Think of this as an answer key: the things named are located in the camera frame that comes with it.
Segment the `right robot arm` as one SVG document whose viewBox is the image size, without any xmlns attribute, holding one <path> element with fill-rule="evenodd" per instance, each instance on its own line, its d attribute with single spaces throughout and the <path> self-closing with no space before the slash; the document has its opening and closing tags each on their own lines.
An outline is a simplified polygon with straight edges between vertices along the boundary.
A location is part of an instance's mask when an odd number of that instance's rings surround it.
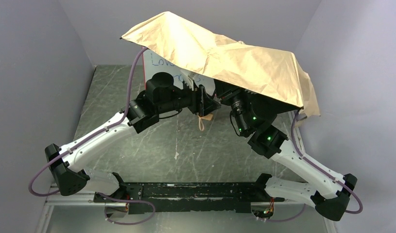
<svg viewBox="0 0 396 233">
<path fill-rule="evenodd" d="M 357 178 L 352 174 L 340 174 L 301 152 L 293 125 L 290 136 L 273 126 L 277 115 L 300 108 L 223 81 L 214 83 L 220 103 L 231 108 L 229 117 L 236 135 L 248 138 L 256 154 L 285 166 L 304 179 L 301 183 L 271 176 L 265 182 L 266 194 L 311 206 L 332 221 L 341 220 L 348 211 Z"/>
</svg>

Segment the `beige and black umbrella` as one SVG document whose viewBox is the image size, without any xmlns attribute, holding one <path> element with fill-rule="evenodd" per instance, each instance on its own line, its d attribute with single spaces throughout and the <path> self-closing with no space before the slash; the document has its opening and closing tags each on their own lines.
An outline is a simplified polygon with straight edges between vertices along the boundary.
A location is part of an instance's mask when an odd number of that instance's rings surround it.
<svg viewBox="0 0 396 233">
<path fill-rule="evenodd" d="M 296 106 L 319 116 L 314 86 L 293 52 L 247 45 L 172 12 L 162 12 L 122 35 L 175 66 Z"/>
</svg>

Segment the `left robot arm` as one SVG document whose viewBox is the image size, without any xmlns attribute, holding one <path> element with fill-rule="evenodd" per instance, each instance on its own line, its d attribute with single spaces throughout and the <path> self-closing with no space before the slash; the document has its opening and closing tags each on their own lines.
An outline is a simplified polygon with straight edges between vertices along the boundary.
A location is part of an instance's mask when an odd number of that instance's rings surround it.
<svg viewBox="0 0 396 233">
<path fill-rule="evenodd" d="M 101 151 L 158 123 L 161 114 L 187 108 L 192 114 L 205 117 L 220 107 L 203 85 L 189 80 L 178 88 L 171 74 L 156 73 L 146 82 L 145 90 L 106 123 L 74 142 L 45 148 L 60 194 L 70 196 L 88 190 L 112 195 L 123 184 L 121 177 L 86 168 Z"/>
</svg>

